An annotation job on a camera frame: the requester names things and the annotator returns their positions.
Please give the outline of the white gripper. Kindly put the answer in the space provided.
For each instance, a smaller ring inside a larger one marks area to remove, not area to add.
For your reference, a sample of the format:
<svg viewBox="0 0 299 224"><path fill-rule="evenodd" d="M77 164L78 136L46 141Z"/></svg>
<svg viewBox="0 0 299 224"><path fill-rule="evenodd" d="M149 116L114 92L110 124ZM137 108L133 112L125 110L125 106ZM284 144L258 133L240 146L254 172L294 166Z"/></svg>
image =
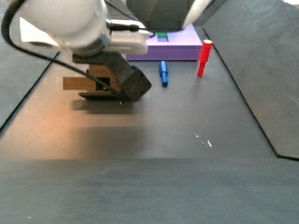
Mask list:
<svg viewBox="0 0 299 224"><path fill-rule="evenodd" d="M121 54L146 54L146 43L149 39L149 32L144 31L144 25L133 20L113 19L113 24L137 25L138 31L113 31L110 34L110 41L104 48L105 52L118 52ZM51 49L61 49L61 46L54 42L50 36L37 29L26 20L19 18L19 33L21 41L35 46L47 47Z"/></svg>

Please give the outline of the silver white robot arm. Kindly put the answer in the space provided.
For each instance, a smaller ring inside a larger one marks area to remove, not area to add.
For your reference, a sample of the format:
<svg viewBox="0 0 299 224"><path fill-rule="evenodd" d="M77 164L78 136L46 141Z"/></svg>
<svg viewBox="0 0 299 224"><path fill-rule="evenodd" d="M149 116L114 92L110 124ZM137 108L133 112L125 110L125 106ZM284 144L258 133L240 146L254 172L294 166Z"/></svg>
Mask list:
<svg viewBox="0 0 299 224"><path fill-rule="evenodd" d="M198 18L213 0L116 0L133 18L113 19L106 0L0 0L7 4L1 34L19 16L57 45L80 56L101 52L145 54L152 32L177 32Z"/></svg>

